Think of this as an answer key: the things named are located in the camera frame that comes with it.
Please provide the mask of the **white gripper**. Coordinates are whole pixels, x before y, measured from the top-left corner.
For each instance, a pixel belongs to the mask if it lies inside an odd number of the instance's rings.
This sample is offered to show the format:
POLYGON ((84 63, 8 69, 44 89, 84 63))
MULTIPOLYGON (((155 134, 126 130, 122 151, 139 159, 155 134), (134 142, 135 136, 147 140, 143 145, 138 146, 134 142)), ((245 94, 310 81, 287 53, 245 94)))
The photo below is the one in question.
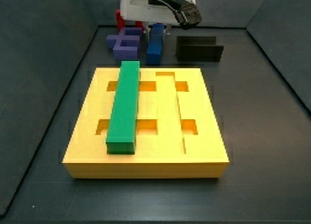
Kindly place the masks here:
POLYGON ((121 0, 126 20, 197 25, 197 0, 121 0))

